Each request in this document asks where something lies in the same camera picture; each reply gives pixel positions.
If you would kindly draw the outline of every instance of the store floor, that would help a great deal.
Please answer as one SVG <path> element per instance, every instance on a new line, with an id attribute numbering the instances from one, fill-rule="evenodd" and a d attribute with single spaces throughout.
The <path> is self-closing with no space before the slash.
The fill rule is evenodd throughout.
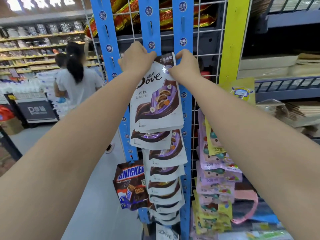
<path id="1" fill-rule="evenodd" d="M 11 140 L 25 154 L 51 126 L 25 129 Z M 104 154 L 88 181 L 82 198 L 62 240 L 140 240 L 141 222 L 137 212 L 122 210 L 112 180 L 118 163 L 125 162 L 119 134 L 110 154 Z"/>

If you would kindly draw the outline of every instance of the red bag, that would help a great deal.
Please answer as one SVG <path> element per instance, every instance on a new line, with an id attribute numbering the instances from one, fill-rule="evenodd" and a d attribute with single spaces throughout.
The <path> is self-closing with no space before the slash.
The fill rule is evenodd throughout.
<path id="1" fill-rule="evenodd" d="M 0 121 L 7 121 L 14 118 L 14 114 L 7 107 L 0 105 Z"/>

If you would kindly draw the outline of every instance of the black hair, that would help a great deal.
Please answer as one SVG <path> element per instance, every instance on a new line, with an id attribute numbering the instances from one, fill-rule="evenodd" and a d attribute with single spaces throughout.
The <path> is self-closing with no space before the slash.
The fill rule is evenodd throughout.
<path id="1" fill-rule="evenodd" d="M 54 60 L 58 67 L 65 67 L 67 62 L 67 55 L 63 53 L 56 54 Z"/>
<path id="2" fill-rule="evenodd" d="M 66 68 L 73 76 L 75 83 L 78 84 L 82 82 L 84 76 L 82 59 L 85 55 L 85 52 L 79 44 L 70 42 L 66 46 L 66 55 Z"/>

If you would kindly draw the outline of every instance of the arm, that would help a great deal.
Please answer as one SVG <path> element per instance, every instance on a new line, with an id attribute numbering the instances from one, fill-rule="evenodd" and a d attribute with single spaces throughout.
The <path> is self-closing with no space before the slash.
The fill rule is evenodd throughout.
<path id="1" fill-rule="evenodd" d="M 230 157 L 294 239 L 318 239 L 320 146 L 201 77 L 187 50 L 181 56 L 170 73 L 193 94 Z"/>
<path id="2" fill-rule="evenodd" d="M 54 95 L 57 98 L 65 98 L 66 97 L 67 91 L 60 91 L 56 81 L 54 81 L 53 86 L 54 86 Z"/>
<path id="3" fill-rule="evenodd" d="M 132 44 L 119 61 L 123 73 L 54 125 L 0 178 L 1 240 L 61 239 L 155 57 Z"/>

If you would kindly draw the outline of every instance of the shoe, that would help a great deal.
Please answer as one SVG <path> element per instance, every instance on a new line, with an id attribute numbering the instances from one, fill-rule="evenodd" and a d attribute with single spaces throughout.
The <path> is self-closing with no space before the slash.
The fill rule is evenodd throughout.
<path id="1" fill-rule="evenodd" d="M 115 146 L 115 144 L 114 143 L 110 143 L 110 149 L 109 150 L 106 150 L 106 154 L 109 154 L 111 151 L 112 151 L 112 149 L 114 148 L 114 146 Z"/>

